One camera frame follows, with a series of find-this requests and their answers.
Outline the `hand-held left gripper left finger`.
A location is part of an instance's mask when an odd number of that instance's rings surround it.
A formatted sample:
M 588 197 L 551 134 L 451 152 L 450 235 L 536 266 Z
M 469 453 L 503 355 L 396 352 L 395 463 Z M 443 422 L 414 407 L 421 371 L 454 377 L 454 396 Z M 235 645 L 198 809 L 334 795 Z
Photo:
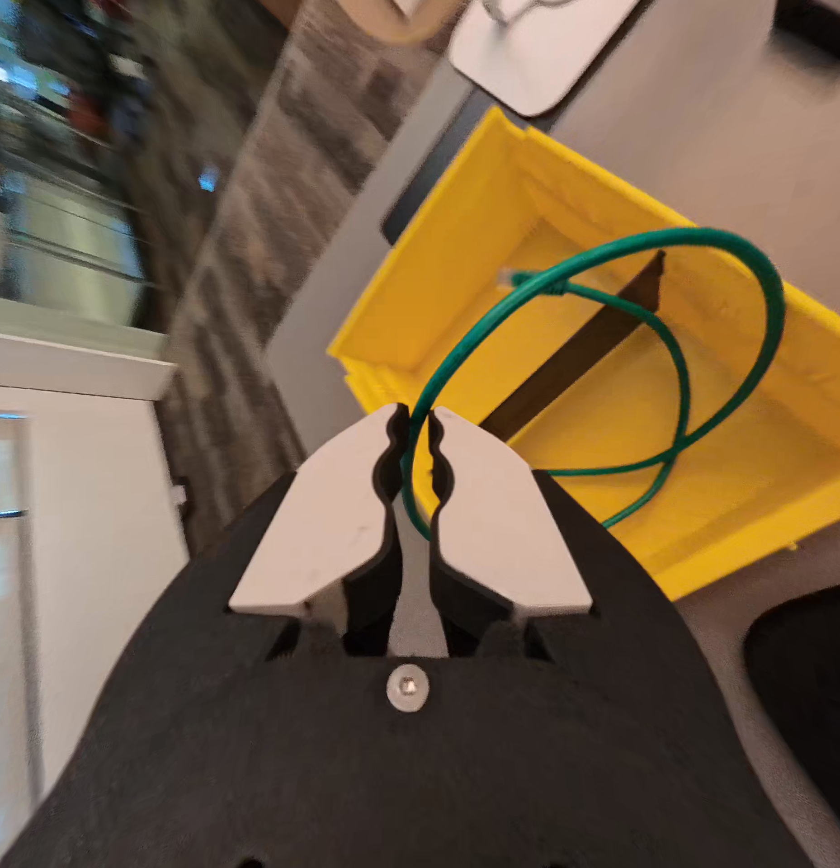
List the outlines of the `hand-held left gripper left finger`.
M 385 405 L 289 475 L 231 612 L 327 625 L 350 656 L 387 654 L 403 585 L 393 503 L 409 428 L 406 405 Z

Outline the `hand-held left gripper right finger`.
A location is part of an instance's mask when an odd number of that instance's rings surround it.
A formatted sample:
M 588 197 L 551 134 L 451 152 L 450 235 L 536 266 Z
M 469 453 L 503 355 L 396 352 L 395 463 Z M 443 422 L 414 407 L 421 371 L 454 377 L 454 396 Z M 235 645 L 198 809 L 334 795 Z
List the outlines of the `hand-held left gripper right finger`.
M 503 441 L 443 406 L 428 420 L 438 505 L 429 592 L 448 655 L 470 657 L 498 623 L 586 614 L 588 586 L 533 470 Z

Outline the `yellow plastic bin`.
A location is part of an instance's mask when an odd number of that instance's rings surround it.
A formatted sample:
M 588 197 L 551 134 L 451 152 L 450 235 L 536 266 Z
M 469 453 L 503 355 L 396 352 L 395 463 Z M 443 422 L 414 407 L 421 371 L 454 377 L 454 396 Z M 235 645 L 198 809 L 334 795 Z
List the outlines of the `yellow plastic bin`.
M 449 352 L 508 294 L 508 270 L 541 271 L 685 217 L 533 128 L 491 109 L 394 244 L 329 353 L 366 412 L 413 408 Z M 729 252 L 653 241 L 585 266 L 574 282 L 617 293 L 665 252 L 659 319 L 680 343 L 700 432 L 759 358 L 767 308 Z M 676 600 L 840 521 L 840 316 L 782 283 L 783 333 L 754 393 L 688 446 L 661 491 L 613 526 Z M 510 439 L 538 470 L 631 465 L 673 445 L 674 363 L 647 325 Z

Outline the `black bin divider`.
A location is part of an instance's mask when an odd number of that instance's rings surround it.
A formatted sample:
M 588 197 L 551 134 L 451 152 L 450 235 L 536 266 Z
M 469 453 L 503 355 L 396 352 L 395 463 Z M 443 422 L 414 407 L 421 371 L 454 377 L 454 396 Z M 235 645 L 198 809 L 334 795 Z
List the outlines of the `black bin divider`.
M 532 373 L 479 427 L 507 442 L 622 344 L 642 321 L 603 306 Z

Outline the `white stand base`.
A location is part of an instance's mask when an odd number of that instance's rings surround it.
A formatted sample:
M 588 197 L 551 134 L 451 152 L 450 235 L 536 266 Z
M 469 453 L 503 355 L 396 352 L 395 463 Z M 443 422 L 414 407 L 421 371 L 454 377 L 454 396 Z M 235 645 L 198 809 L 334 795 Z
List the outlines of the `white stand base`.
M 523 117 L 557 105 L 637 1 L 473 1 L 448 46 L 453 68 Z

